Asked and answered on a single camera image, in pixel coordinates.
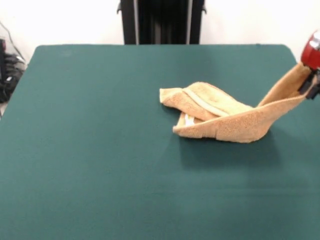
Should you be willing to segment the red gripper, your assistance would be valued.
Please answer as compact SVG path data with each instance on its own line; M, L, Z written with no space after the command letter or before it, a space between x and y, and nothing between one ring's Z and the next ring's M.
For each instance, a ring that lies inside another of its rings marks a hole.
M308 39L301 57L301 62L308 66L311 69L319 69L320 68L320 30L317 29ZM315 72L312 71L306 79L302 82L301 86L298 89L300 95L303 95L307 90L312 86L313 78L315 76ZM309 90L306 95L306 99L314 100L315 97L320 93L320 75L316 75L315 84Z

